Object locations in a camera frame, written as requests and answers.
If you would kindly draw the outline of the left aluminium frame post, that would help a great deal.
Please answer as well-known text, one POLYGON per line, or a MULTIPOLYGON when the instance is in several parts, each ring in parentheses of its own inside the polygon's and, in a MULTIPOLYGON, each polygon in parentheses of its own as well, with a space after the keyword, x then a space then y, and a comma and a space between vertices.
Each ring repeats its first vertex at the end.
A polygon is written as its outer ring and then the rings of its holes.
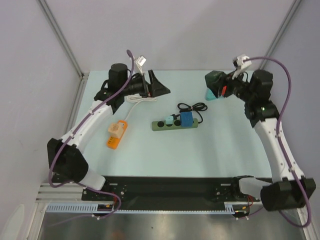
POLYGON ((66 54, 68 60, 70 61, 74 71, 78 77, 82 80, 85 76, 85 73, 82 71, 76 56, 74 55, 72 48, 70 47, 54 13, 52 12, 48 2, 46 0, 36 0, 36 3, 39 5, 45 19, 47 20, 53 34, 57 38, 62 50, 66 54))

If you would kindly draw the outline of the dark green cube socket adapter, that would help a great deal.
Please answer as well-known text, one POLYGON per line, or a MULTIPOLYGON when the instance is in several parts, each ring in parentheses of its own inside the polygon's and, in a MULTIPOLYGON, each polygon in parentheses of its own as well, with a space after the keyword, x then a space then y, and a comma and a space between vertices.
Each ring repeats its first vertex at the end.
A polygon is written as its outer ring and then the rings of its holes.
POLYGON ((226 77, 226 73, 217 70, 213 70, 204 76, 206 87, 212 91, 216 98, 222 96, 223 88, 226 86, 226 77))

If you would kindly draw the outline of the right aluminium frame post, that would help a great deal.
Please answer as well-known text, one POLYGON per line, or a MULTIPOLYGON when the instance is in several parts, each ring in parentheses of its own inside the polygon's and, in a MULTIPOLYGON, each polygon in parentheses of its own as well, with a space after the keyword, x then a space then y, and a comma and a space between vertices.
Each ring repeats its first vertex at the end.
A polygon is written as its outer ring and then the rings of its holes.
POLYGON ((277 47, 281 43, 283 37, 285 36, 286 31, 288 30, 289 26, 291 25, 295 15, 298 13, 300 7, 303 4, 303 0, 293 0, 287 13, 284 16, 276 34, 274 35, 271 44, 269 45, 266 53, 264 54, 267 58, 272 58, 277 47))

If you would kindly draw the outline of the aluminium frame post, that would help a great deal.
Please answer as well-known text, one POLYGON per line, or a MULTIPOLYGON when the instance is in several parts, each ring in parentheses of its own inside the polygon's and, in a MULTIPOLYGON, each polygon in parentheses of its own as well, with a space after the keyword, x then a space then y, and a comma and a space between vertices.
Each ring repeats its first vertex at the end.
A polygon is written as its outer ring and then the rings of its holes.
POLYGON ((47 20, 53 34, 57 38, 62 50, 66 54, 68 60, 70 61, 74 71, 78 77, 82 80, 85 76, 85 73, 82 71, 76 56, 74 55, 72 48, 70 47, 54 13, 52 12, 48 2, 46 0, 36 0, 36 3, 39 5, 45 19, 47 20))
POLYGON ((291 25, 295 15, 298 13, 300 7, 303 4, 303 0, 293 0, 287 13, 284 16, 276 34, 274 35, 271 44, 269 45, 266 53, 264 54, 267 58, 272 58, 277 47, 281 43, 283 37, 285 36, 286 31, 288 30, 289 26, 291 25))

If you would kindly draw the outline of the green power strip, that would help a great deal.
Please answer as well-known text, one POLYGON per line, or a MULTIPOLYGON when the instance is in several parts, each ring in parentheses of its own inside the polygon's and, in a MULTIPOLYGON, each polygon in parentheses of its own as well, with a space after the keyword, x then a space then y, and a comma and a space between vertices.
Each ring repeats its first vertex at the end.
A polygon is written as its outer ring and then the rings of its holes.
POLYGON ((172 124, 166 124, 164 120, 161 121, 153 121, 151 123, 151 129, 154 132, 158 131, 171 131, 171 130, 184 130, 184 129, 195 129, 199 126, 199 122, 197 118, 193 119, 193 123, 191 126, 182 126, 181 121, 176 119, 172 124))

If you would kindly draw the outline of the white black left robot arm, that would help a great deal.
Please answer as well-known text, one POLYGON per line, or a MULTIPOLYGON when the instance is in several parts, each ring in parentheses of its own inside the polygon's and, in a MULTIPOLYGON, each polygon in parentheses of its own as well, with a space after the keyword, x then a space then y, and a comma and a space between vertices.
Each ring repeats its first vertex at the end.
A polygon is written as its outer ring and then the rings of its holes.
POLYGON ((58 174, 66 182, 74 182, 93 189, 93 194, 100 200, 110 196, 111 188, 106 179, 91 170, 83 156, 84 149, 103 121, 112 117, 124 103, 126 96, 139 95, 159 97, 171 91, 148 70, 149 81, 140 72, 128 69, 124 63, 115 63, 108 71, 106 79, 93 99, 85 117, 60 139, 51 138, 47 143, 49 176, 58 174))

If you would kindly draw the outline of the blue cube socket adapter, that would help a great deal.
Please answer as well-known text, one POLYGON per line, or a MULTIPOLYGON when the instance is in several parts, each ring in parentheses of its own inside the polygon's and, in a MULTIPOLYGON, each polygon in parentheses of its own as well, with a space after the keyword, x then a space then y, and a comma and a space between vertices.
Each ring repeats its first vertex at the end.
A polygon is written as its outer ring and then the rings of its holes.
POLYGON ((191 111, 180 112, 180 125, 183 128, 189 128, 193 125, 193 114, 191 111))

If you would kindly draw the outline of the light blue plug charger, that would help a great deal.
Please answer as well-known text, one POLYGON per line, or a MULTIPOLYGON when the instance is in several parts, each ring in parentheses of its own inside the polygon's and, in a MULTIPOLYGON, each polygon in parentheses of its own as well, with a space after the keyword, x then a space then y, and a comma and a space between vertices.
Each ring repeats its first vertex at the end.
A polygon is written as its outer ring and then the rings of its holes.
POLYGON ((170 116, 167 116, 165 119, 164 119, 164 122, 166 125, 172 125, 173 122, 174 122, 174 117, 172 115, 170 116))

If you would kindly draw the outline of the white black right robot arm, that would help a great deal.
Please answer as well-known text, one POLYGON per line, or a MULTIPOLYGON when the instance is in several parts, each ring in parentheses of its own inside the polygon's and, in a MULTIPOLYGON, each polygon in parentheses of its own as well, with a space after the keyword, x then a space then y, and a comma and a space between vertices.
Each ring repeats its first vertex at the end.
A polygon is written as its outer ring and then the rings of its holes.
POLYGON ((306 178, 298 167, 282 129, 279 111, 270 100, 273 75, 253 72, 250 81, 231 73, 222 77, 222 96, 244 101, 245 116, 262 142, 271 169, 272 182, 243 177, 230 188, 231 196, 242 201, 248 195, 261 200, 267 211, 303 208, 316 189, 313 178, 306 178))

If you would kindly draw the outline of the beige cube socket adapter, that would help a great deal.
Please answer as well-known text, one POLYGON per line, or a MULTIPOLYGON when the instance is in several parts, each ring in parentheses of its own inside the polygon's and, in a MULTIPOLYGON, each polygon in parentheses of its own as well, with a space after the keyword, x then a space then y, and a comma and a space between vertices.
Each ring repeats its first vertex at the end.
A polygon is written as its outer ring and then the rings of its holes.
POLYGON ((124 126, 122 123, 112 123, 108 127, 108 133, 110 137, 120 139, 124 133, 124 126))

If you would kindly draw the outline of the teal mountain-shaped power strip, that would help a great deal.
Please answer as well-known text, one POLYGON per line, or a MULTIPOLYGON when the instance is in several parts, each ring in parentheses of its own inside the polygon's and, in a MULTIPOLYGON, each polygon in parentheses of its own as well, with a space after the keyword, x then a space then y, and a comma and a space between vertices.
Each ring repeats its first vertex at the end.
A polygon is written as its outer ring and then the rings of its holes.
POLYGON ((206 93, 205 93, 205 100, 206 101, 213 101, 213 100, 217 100, 217 99, 219 99, 219 98, 216 97, 209 88, 207 88, 206 93))

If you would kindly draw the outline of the orange power strip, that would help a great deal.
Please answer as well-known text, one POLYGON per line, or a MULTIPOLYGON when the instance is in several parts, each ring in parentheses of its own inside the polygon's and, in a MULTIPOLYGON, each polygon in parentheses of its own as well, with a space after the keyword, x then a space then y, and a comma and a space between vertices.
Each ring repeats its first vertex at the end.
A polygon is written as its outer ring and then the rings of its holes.
POLYGON ((115 150, 124 136, 127 127, 128 123, 124 120, 119 120, 117 123, 111 123, 108 127, 109 138, 106 142, 106 146, 115 150))

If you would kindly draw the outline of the red cube socket adapter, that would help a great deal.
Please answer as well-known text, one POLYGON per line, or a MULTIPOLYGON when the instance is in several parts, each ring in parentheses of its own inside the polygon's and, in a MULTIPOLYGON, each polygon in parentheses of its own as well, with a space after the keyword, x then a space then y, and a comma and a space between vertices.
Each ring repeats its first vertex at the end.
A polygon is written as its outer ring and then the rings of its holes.
POLYGON ((227 97, 227 86, 226 85, 222 88, 221 96, 224 98, 227 97))

